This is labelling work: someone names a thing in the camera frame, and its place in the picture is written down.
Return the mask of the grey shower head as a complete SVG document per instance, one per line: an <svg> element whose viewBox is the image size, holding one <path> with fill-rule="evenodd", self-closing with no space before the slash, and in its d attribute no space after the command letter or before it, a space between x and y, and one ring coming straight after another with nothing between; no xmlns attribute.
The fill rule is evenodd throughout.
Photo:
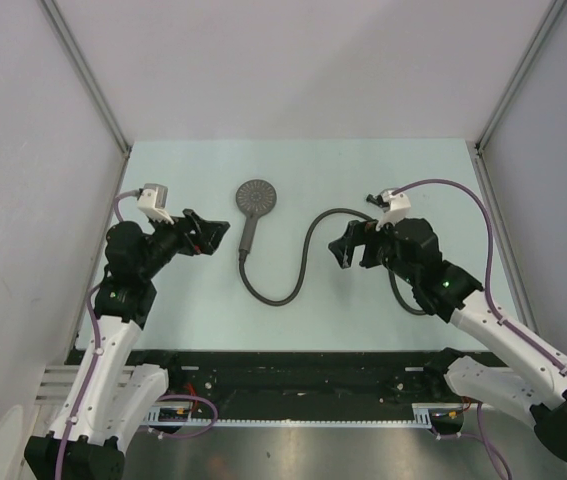
<svg viewBox="0 0 567 480"><path fill-rule="evenodd" d="M245 224L239 242L239 253L249 254L255 237L258 221L269 214L277 202L274 186L263 179L244 182L235 195L236 205L245 216Z"/></svg>

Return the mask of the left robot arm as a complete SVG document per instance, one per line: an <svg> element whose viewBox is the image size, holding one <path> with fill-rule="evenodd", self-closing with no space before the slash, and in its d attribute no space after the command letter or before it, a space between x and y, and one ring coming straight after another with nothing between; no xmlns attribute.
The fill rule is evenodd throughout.
<svg viewBox="0 0 567 480"><path fill-rule="evenodd" d="M153 278L176 255L213 255L230 225L191 209L148 220L151 233L133 221L107 231L104 276L87 298L90 343L48 432L25 447L37 479L121 478L129 444L153 404L183 390L183 374L169 365L142 364L124 387L118 383L156 298Z"/></svg>

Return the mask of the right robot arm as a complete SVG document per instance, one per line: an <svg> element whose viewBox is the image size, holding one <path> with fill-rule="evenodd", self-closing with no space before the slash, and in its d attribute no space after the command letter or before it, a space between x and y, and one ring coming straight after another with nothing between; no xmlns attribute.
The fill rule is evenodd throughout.
<svg viewBox="0 0 567 480"><path fill-rule="evenodd" d="M489 299L486 286L444 259L439 240L424 219L404 219L377 227L351 221L328 249L341 268L362 248L363 268L382 266L412 289L417 304L467 333L510 369L490 368L447 350L450 362L424 376L436 401L454 394L491 405L529 426L541 444L567 463L567 355L552 347Z"/></svg>

